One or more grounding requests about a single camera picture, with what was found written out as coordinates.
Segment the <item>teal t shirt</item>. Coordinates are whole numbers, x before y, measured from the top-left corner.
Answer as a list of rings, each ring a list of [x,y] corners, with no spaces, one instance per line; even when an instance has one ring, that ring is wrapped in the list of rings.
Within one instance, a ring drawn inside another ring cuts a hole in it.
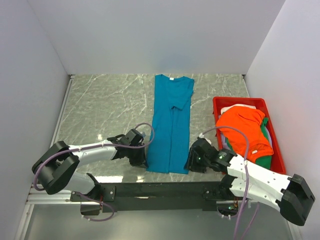
[[[148,172],[188,174],[191,98],[195,81],[182,76],[155,76],[152,127],[147,150]]]

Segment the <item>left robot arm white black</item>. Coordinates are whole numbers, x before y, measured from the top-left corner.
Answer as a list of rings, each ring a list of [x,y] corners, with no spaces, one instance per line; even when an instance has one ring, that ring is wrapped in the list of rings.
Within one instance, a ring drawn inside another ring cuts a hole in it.
[[[122,158],[128,158],[133,167],[147,168],[144,137],[144,132],[132,128],[127,134],[97,143],[76,146],[58,141],[32,166],[34,182],[39,182],[41,190],[49,195],[78,188],[88,201],[94,201],[100,195],[98,182],[89,174],[77,174],[76,169],[102,160]]]

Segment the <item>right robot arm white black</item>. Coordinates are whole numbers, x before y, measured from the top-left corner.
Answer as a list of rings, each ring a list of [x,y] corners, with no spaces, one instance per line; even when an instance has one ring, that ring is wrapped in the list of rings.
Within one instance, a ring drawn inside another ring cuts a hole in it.
[[[316,199],[302,176],[273,172],[244,160],[232,150],[217,150],[205,138],[198,138],[191,145],[185,167],[198,173],[205,173],[208,168],[224,173],[215,190],[204,191],[206,198],[246,197],[274,208],[297,226],[305,225]]]

